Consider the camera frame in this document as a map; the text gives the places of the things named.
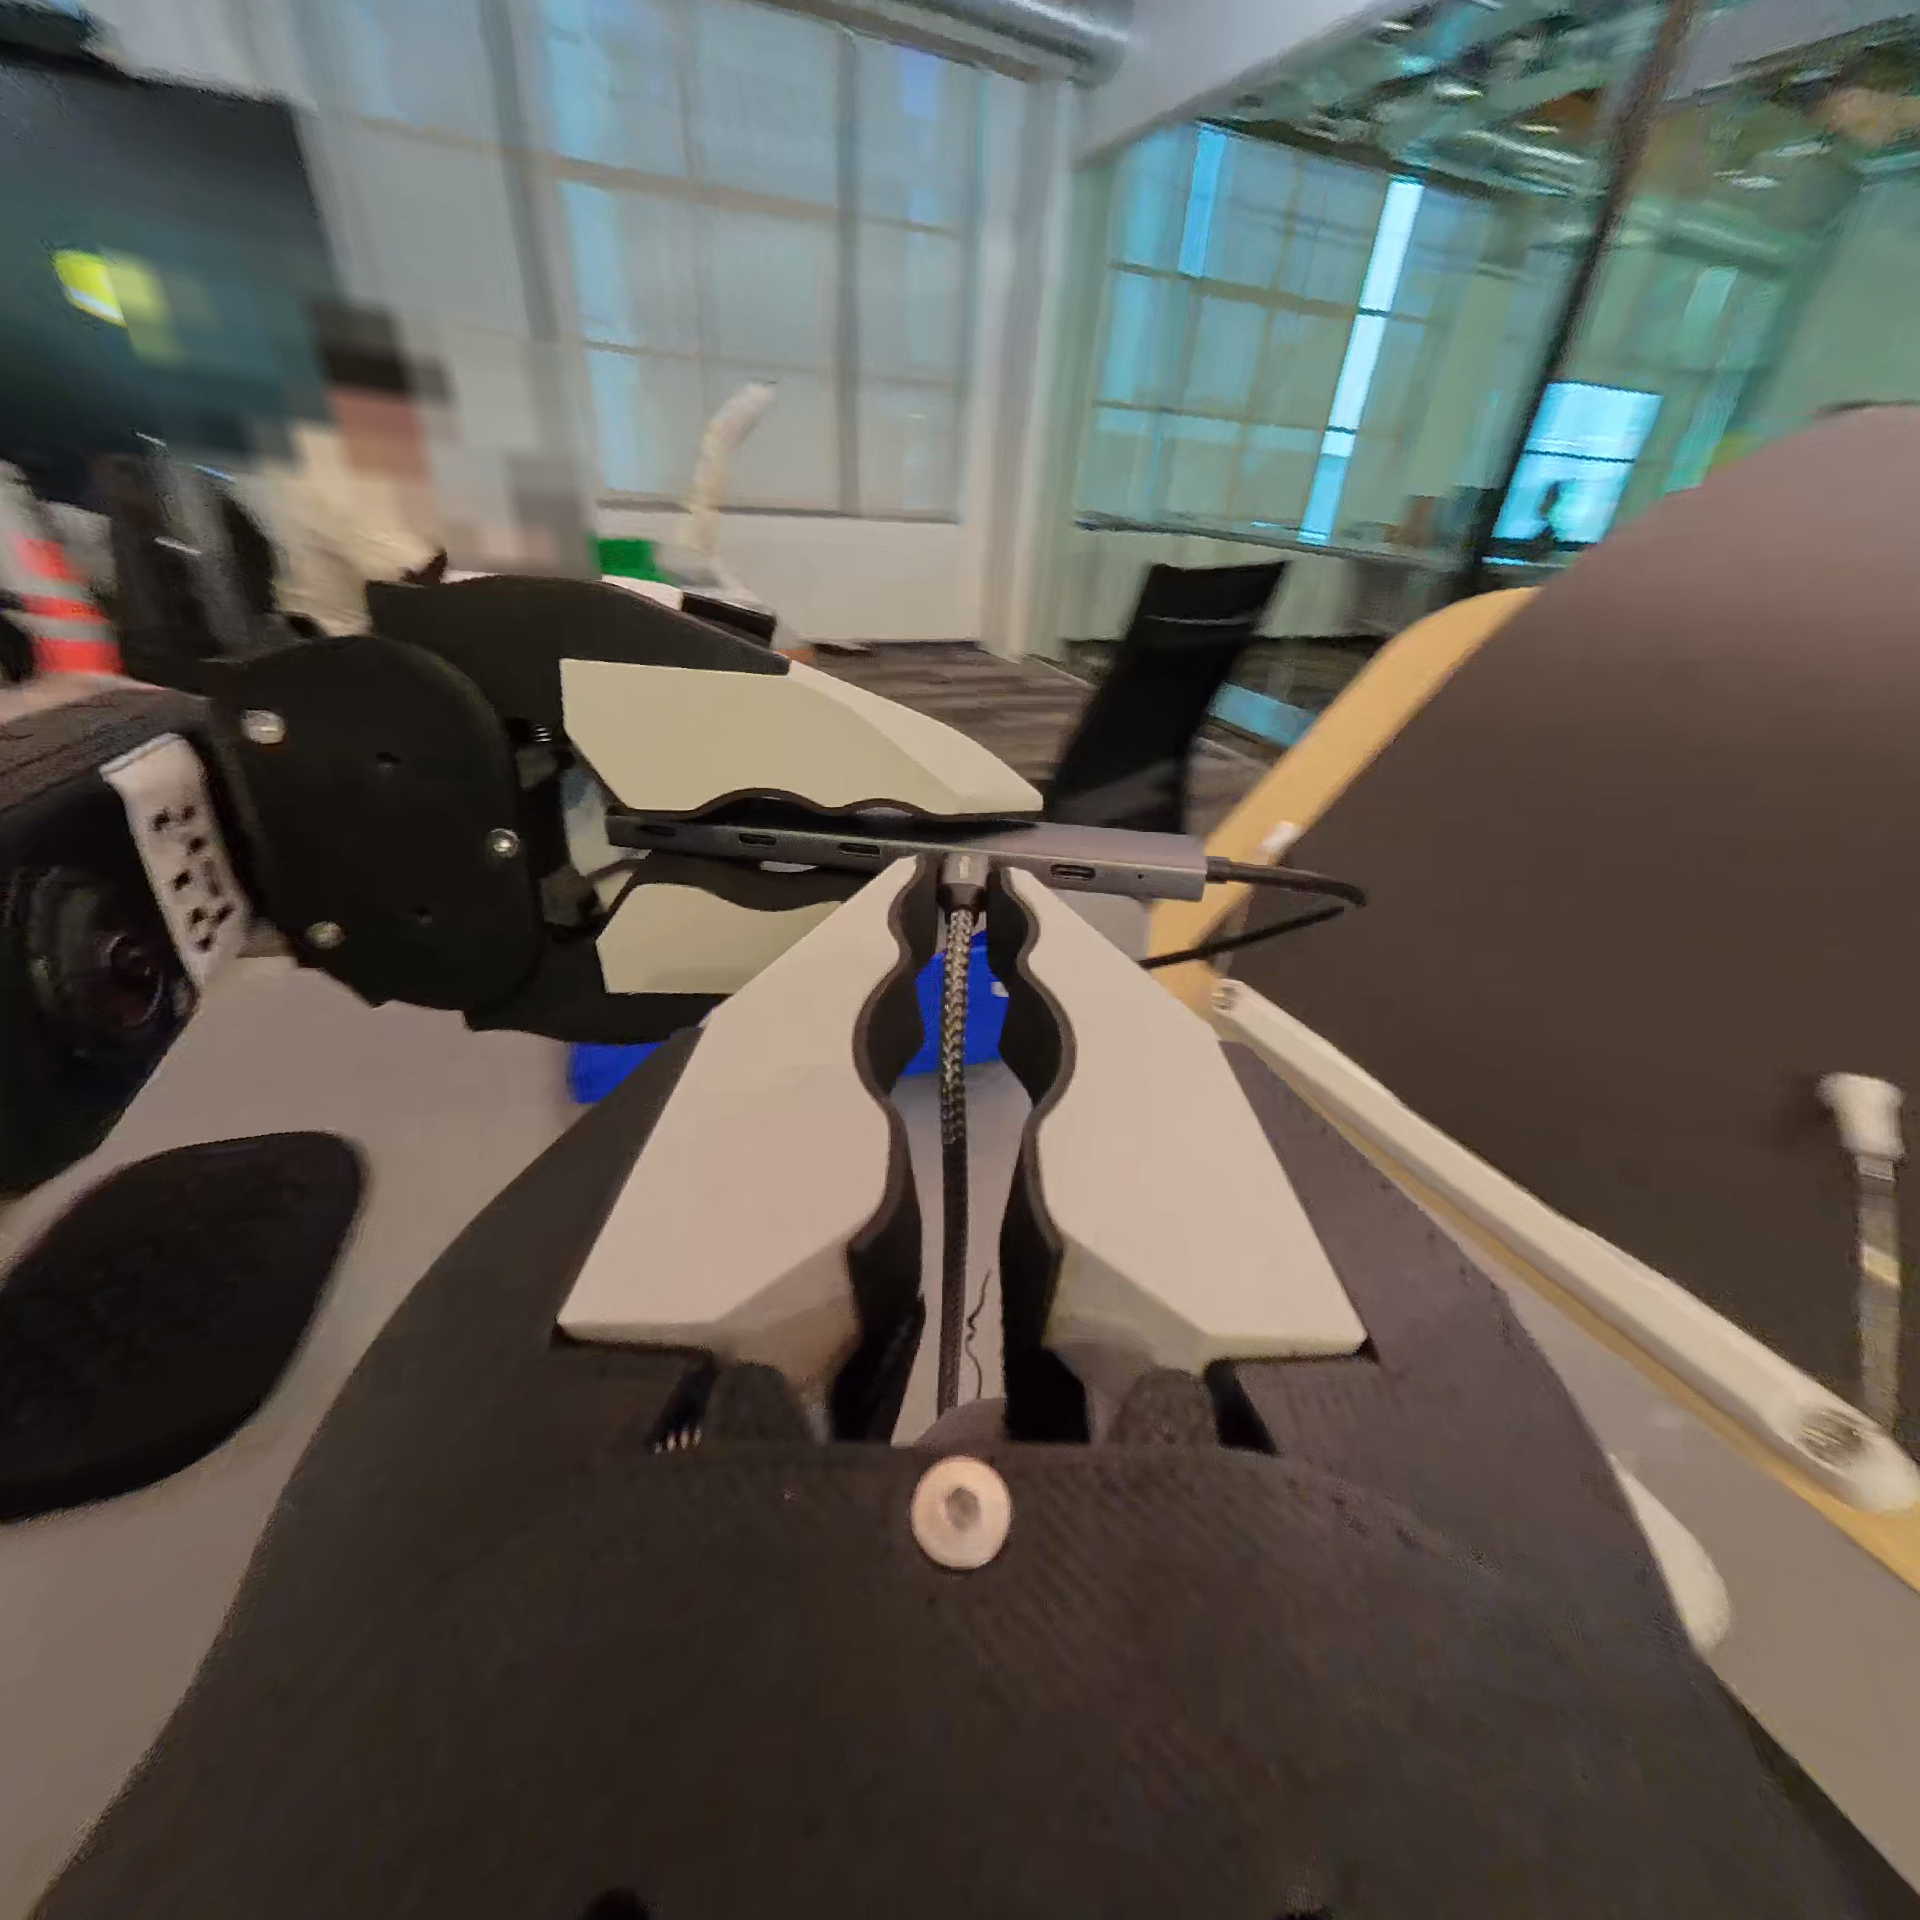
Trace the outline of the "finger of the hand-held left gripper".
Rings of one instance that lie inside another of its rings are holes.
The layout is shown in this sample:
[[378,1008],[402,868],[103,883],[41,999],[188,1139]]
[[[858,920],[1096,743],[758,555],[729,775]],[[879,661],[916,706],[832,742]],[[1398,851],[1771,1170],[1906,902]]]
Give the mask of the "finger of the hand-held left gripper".
[[613,801],[697,818],[742,800],[824,813],[1039,818],[1042,791],[967,731],[812,665],[782,674],[560,661],[562,725]]
[[867,883],[838,871],[636,871],[595,935],[602,986],[732,996]]

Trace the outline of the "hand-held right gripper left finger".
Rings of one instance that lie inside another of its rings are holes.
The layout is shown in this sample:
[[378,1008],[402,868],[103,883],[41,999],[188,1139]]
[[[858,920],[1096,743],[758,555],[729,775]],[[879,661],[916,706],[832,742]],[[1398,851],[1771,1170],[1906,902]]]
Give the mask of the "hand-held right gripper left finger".
[[585,1346],[776,1371],[892,1436],[926,1325],[892,1092],[924,1038],[926,873],[881,871],[711,1013],[562,1302]]

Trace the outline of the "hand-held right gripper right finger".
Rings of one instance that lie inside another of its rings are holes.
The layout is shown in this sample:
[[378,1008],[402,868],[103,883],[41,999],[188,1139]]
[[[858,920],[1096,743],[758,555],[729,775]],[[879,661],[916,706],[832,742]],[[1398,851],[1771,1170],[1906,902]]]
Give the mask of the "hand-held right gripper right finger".
[[1349,1360],[1368,1331],[1209,1020],[1034,876],[991,885],[1029,1099],[1000,1230],[1011,1436],[1091,1436],[1141,1380]]

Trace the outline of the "grey usb hub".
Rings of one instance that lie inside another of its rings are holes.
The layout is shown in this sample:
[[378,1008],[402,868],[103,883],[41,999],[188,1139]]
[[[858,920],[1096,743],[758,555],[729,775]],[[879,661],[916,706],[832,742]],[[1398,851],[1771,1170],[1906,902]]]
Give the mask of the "grey usb hub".
[[938,820],[897,808],[819,811],[772,797],[690,816],[611,801],[606,836],[625,853],[677,853],[758,870],[873,876],[901,858],[938,863],[972,860],[1020,870],[1058,894],[1142,902],[1197,902],[1219,885],[1243,885],[1310,899],[1285,931],[1327,924],[1368,906],[1350,879],[1287,863],[1209,853],[1189,832],[1067,824],[1049,820]]

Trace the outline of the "grey braided cable silver plug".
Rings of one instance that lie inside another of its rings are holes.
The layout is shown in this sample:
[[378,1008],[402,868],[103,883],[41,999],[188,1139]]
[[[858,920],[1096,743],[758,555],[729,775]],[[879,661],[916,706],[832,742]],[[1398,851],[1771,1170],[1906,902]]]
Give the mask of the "grey braided cable silver plug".
[[945,1418],[958,1406],[960,1362],[968,1313],[971,1139],[967,1092],[967,1027],[972,943],[988,899],[991,862],[978,851],[942,860],[942,983],[938,1001],[937,1101],[940,1150],[940,1288],[934,1406]]

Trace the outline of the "orange traffic cone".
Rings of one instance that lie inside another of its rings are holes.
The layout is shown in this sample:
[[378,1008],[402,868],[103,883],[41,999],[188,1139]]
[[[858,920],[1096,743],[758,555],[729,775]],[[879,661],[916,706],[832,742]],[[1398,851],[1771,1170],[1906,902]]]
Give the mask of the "orange traffic cone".
[[26,475],[2,462],[5,626],[30,678],[122,678],[118,637]]

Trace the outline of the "black office chair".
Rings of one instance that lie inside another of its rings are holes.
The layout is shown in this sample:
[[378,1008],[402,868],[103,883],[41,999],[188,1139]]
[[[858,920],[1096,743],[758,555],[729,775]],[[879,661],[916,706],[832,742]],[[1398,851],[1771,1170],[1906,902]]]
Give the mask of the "black office chair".
[[1182,834],[1194,745],[1261,635],[1287,560],[1148,568],[1105,676],[1045,787],[1042,818]]

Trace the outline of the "dark cloth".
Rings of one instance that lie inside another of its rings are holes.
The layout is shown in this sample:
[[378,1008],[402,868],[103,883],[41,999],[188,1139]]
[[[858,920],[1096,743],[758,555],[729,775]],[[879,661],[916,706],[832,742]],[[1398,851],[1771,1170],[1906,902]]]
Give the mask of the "dark cloth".
[[178,1476],[299,1356],[368,1192],[363,1150],[299,1130],[126,1163],[2,1288],[2,1522]]

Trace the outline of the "black monitor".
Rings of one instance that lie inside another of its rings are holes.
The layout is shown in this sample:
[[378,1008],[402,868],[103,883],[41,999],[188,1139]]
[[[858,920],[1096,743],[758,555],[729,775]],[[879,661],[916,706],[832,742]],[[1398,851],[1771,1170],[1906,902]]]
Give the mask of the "black monitor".
[[41,498],[149,438],[283,452],[336,293],[292,107],[5,46],[2,458]]

